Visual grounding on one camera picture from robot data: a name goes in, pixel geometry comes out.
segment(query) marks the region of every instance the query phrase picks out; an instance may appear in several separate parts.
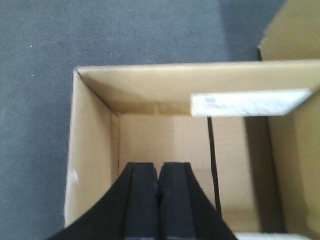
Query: cardboard box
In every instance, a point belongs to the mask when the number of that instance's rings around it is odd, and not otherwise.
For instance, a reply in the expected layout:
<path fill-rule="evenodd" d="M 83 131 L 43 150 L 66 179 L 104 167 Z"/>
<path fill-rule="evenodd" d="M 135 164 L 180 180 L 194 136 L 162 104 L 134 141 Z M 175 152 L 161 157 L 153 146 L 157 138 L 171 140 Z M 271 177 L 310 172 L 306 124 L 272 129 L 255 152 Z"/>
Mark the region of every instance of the cardboard box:
<path fill-rule="evenodd" d="M 265 57 L 272 47 L 261 49 Z M 320 60 L 77 68 L 65 225 L 90 209 L 128 162 L 152 162 L 158 173 L 164 162 L 190 162 L 215 204 L 208 123 L 190 116 L 192 94 L 308 89 L 314 94 L 305 104 L 270 119 L 273 150 L 265 118 L 213 118 L 213 129 L 222 215 L 231 229 L 276 232 L 285 222 L 291 233 L 319 238 L 319 76 Z"/>

